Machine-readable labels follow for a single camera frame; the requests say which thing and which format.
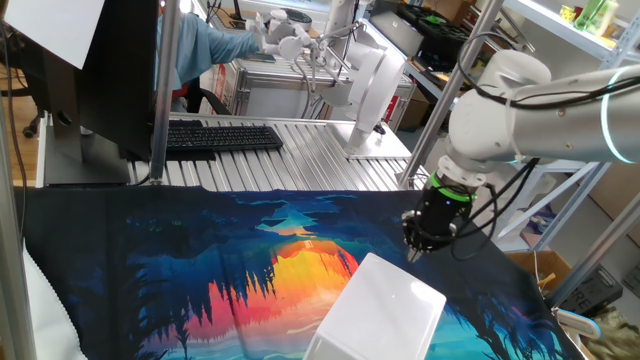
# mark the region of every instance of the computer monitor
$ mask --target computer monitor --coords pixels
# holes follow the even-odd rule
[[[149,158],[157,20],[157,0],[106,0],[82,70],[29,50],[42,56],[45,76],[28,85],[53,120],[41,130],[47,185],[129,183],[118,146]],[[94,133],[81,135],[80,126]]]

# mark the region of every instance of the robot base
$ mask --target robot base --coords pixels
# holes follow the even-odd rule
[[[342,155],[351,160],[365,159],[408,159],[411,152],[398,139],[396,134],[383,125],[386,134],[372,133],[367,141],[354,151],[347,152],[345,147],[355,127],[349,124],[327,124],[326,131],[333,139]]]

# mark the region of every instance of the white container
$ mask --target white container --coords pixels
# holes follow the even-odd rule
[[[305,360],[424,360],[446,298],[368,254],[316,331]]]

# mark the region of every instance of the white cloth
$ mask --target white cloth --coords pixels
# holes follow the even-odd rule
[[[67,311],[26,249],[23,259],[38,360],[87,360]]]

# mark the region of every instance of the laptop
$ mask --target laptop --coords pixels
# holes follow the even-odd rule
[[[398,15],[386,11],[371,16],[369,22],[406,56],[418,55],[424,37]]]

